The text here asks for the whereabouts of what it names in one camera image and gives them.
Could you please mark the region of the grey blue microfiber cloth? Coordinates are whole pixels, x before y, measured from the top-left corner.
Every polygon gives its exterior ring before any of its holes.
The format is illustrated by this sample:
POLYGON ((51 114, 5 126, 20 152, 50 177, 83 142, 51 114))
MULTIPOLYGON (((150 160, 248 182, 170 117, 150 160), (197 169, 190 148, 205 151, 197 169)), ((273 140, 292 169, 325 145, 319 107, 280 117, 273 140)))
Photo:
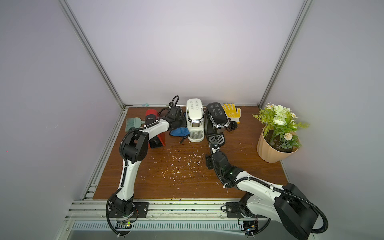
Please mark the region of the grey blue microfiber cloth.
POLYGON ((183 121, 181 125, 177 128, 174 128, 170 131, 171 137, 180 137, 180 144, 184 142, 185 139, 187 139, 190 136, 190 131, 187 128, 186 121, 183 121))

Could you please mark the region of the white coffee machine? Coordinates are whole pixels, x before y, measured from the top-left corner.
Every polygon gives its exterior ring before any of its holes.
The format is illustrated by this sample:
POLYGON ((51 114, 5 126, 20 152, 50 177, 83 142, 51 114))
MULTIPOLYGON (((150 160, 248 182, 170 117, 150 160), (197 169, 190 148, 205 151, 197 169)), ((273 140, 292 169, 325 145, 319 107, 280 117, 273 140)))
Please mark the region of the white coffee machine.
POLYGON ((204 137, 204 109, 200 99, 187 100, 186 107, 187 129, 190 133, 190 142, 201 142, 204 137))

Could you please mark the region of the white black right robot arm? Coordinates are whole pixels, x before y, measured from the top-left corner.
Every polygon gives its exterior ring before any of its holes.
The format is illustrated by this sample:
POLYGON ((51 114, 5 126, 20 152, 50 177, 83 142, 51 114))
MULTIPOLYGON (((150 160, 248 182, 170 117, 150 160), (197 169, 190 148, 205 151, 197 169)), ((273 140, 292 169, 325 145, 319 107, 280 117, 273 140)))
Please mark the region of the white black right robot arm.
POLYGON ((245 192, 239 202, 245 217, 260 215, 279 222, 297 240, 306 240, 310 234, 321 234, 329 228, 324 212, 297 186, 273 184, 252 176, 231 165, 218 145, 209 143, 209 148, 210 154, 206 156, 208 169, 215 171, 224 188, 245 192))

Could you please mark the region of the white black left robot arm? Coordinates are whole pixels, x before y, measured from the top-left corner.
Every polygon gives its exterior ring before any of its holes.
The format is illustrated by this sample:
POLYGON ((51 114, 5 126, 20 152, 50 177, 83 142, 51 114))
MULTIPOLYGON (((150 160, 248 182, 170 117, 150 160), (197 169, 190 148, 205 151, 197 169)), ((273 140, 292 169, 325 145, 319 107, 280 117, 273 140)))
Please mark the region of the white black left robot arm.
POLYGON ((131 217, 134 214, 134 186, 142 160, 148 154, 150 140, 162 133, 183 125, 183 110, 178 106, 180 96, 176 95, 168 107, 159 113, 146 117, 139 128, 130 129, 123 137, 119 153, 123 159, 123 169, 119 187, 106 203, 106 218, 131 217))

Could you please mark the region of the black coffee machine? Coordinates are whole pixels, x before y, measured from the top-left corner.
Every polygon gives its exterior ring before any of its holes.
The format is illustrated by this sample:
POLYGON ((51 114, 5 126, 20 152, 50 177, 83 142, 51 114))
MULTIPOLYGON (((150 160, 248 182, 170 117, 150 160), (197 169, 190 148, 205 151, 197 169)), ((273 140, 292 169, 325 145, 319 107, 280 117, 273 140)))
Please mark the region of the black coffee machine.
POLYGON ((220 103, 214 102, 204 110, 204 131, 208 142, 219 147, 225 144, 224 131, 230 125, 230 120, 220 103))

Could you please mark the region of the green hand brush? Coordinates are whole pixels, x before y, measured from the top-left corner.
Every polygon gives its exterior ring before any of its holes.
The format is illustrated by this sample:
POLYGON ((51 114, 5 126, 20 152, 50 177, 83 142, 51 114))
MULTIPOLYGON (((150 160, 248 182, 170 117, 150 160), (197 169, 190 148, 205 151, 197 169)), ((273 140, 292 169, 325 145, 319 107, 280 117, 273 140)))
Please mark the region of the green hand brush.
POLYGON ((129 132, 132 128, 140 128, 144 123, 145 121, 140 118, 127 118, 125 132, 129 132))

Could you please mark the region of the yellow work glove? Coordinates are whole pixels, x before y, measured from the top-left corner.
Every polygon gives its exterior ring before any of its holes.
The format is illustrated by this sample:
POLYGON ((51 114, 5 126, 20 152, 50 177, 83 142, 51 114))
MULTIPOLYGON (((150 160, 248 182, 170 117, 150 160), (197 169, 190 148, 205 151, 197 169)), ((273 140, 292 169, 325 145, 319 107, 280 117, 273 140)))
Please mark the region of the yellow work glove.
POLYGON ((237 124, 240 124, 240 118, 241 118, 241 109, 237 108, 235 104, 222 104, 222 107, 229 119, 231 121, 236 122, 237 124))

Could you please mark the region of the potted artificial plant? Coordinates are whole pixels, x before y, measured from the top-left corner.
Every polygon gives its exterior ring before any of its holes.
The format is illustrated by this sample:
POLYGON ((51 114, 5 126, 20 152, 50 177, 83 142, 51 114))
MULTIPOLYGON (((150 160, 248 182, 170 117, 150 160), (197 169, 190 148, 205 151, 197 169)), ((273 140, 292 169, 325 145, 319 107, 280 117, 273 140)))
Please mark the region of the potted artificial plant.
POLYGON ((253 117, 264 125, 257 153, 267 163, 279 162, 295 153, 302 146, 297 131, 310 126, 299 122, 298 116, 291 109, 271 103, 266 104, 253 117))

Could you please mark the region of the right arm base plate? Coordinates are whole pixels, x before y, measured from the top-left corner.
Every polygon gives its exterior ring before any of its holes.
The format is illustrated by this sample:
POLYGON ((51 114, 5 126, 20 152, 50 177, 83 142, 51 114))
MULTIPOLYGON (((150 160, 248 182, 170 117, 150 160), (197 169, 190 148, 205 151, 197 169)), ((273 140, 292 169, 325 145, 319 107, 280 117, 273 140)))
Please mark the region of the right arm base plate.
POLYGON ((229 219, 251 219, 256 217, 256 215, 252 214, 250 210, 240 202, 226 202, 223 210, 229 219))

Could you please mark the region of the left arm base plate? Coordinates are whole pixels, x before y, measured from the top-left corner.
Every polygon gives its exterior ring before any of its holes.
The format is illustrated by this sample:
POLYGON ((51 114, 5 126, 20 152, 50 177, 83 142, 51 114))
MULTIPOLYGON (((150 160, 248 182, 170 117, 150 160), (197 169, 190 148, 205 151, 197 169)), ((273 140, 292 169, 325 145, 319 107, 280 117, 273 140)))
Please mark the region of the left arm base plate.
POLYGON ((128 205, 124 211, 120 211, 113 204, 110 204, 108 215, 109 215, 109 218, 144 219, 147 217, 148 210, 149 210, 148 202, 133 202, 132 205, 128 205))

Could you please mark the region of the aluminium rail frame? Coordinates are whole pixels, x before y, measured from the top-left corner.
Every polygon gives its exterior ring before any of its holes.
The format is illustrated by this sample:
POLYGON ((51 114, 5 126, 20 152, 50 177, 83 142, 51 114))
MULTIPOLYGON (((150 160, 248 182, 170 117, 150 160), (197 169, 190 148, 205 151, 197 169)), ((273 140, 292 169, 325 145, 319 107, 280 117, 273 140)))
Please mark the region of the aluminium rail frame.
POLYGON ((244 236, 244 223, 258 221, 260 227, 265 217, 230 217, 225 203, 237 199, 149 199, 135 200, 138 213, 133 218, 112 218, 107 221, 106 200, 94 200, 97 184, 91 184, 82 200, 74 201, 56 236, 68 240, 74 231, 103 231, 111 233, 114 227, 119 240, 127 239, 134 232, 159 231, 218 232, 244 236))

